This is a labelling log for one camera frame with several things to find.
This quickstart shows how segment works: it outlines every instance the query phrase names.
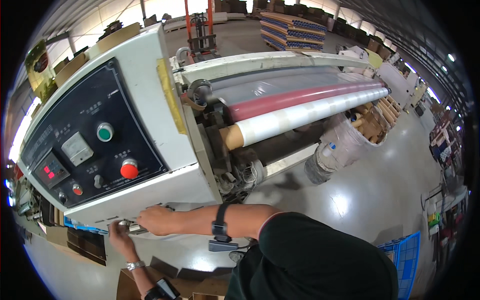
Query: red roller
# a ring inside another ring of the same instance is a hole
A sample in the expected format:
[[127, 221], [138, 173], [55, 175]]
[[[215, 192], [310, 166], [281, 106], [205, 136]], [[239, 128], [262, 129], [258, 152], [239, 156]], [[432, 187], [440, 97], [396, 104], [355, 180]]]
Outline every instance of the red roller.
[[335, 84], [328, 86], [312, 87], [282, 94], [268, 95], [228, 107], [233, 122], [260, 116], [275, 110], [289, 108], [294, 105], [312, 102], [338, 95], [371, 90], [383, 87], [378, 81]]

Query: epoxy floor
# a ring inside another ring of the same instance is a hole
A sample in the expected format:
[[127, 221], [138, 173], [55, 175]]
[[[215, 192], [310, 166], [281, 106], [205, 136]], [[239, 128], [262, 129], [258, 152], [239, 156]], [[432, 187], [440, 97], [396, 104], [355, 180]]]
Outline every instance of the epoxy floor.
[[[214, 29], [218, 34], [219, 51], [224, 56], [271, 50], [260, 39], [257, 21], [221, 24]], [[182, 41], [186, 40], [186, 33], [175, 31], [167, 34], [167, 39], [174, 54], [177, 48], [184, 46]], [[337, 43], [355, 44], [329, 33], [325, 51], [334, 53]], [[428, 133], [433, 126], [428, 109], [421, 118], [411, 109], [410, 114], [401, 114], [382, 146], [336, 172], [328, 182], [320, 186], [311, 184], [302, 163], [260, 184], [247, 203], [271, 204], [283, 210], [301, 212], [373, 244], [421, 230], [421, 258], [418, 283], [412, 291], [414, 296], [423, 291], [431, 270], [431, 245], [420, 194], [432, 189], [439, 180], [440, 167], [428, 149]], [[174, 241], [139, 238], [134, 241], [146, 263], [155, 257], [178, 269], [213, 271], [217, 267], [232, 267], [234, 264], [227, 252], [208, 251], [209, 239], [192, 236]], [[25, 245], [47, 287], [62, 300], [115, 299], [118, 275], [125, 265], [108, 242], [105, 247], [107, 266], [102, 267], [77, 262], [37, 236], [31, 244]]]

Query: hand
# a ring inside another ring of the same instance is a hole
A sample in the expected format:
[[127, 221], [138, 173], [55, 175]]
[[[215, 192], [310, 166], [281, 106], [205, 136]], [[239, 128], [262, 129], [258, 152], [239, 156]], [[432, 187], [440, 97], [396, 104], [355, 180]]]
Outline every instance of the hand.
[[120, 221], [114, 221], [108, 227], [108, 236], [110, 244], [122, 254], [129, 263], [139, 261], [135, 244], [127, 234], [126, 226], [120, 226]]
[[154, 205], [140, 212], [137, 223], [159, 236], [175, 233], [174, 213], [163, 206]]

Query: cable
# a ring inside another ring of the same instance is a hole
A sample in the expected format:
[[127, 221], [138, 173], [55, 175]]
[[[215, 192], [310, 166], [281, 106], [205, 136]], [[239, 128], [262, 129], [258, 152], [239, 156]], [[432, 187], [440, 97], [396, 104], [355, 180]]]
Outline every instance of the cable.
[[249, 247], [251, 247], [251, 246], [255, 246], [256, 244], [258, 244], [258, 242], [257, 242], [257, 241], [254, 241], [254, 242], [251, 242], [251, 243], [249, 243], [249, 244], [248, 244], [248, 245], [246, 245], [246, 246], [243, 246], [243, 247], [238, 247], [238, 249], [245, 249], [245, 248], [249, 248]]

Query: control panel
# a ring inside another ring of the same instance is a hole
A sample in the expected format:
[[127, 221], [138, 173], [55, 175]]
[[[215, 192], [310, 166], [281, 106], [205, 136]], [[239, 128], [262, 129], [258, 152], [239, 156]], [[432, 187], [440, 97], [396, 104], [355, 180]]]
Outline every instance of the control panel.
[[168, 172], [115, 59], [58, 99], [20, 155], [38, 182], [67, 208]]

